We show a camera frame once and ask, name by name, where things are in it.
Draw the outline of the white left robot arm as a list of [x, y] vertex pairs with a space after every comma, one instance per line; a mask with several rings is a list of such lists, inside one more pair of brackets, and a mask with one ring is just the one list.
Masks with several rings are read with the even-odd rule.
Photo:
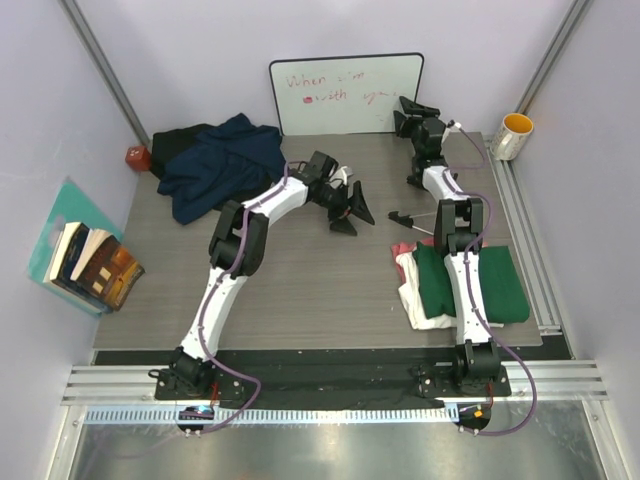
[[355, 236], [352, 217], [369, 225], [375, 220], [362, 183], [333, 157], [316, 151], [300, 169], [287, 166], [264, 193], [222, 208], [209, 245], [207, 286], [187, 334], [158, 376], [158, 385], [193, 399], [205, 397], [214, 383], [215, 360], [231, 308], [247, 280], [261, 266], [270, 227], [309, 204], [327, 211], [332, 232]]

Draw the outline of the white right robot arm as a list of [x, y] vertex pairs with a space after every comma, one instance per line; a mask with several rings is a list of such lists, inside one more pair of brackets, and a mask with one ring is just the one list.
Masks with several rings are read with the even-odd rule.
[[434, 248], [444, 262], [456, 311], [456, 345], [451, 380], [465, 395], [498, 379], [501, 362], [486, 323], [480, 282], [480, 253], [486, 233], [481, 195], [458, 185], [443, 154], [449, 134], [461, 125], [440, 119], [440, 110], [401, 96], [393, 112], [395, 134], [411, 141], [414, 155], [407, 182], [437, 201]]

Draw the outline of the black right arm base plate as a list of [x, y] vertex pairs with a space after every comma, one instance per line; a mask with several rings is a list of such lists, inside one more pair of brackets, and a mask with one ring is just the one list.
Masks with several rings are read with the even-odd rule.
[[453, 365], [446, 362], [420, 364], [409, 370], [416, 381], [417, 394], [423, 398], [509, 397], [512, 394], [506, 369], [497, 378], [458, 379]]

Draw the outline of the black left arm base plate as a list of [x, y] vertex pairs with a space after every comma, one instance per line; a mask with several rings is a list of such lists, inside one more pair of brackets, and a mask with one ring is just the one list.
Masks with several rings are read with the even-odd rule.
[[246, 400], [255, 386], [220, 369], [212, 369], [191, 383], [169, 369], [151, 369], [148, 377], [156, 382], [156, 400]]

